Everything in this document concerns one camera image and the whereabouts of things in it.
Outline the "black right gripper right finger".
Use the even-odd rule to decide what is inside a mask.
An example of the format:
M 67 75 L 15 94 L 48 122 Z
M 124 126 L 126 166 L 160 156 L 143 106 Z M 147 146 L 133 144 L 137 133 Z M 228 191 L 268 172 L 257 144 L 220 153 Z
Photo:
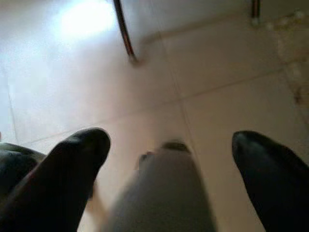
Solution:
M 290 148 L 251 130 L 232 137 L 232 155 L 267 232 L 309 230 L 309 167 Z

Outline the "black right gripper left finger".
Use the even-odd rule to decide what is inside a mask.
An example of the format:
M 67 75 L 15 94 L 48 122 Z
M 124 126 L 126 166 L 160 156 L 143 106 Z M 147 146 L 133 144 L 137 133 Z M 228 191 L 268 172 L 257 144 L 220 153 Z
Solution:
M 2 232 L 75 232 L 111 141 L 102 128 L 58 143 L 10 195 L 0 212 Z

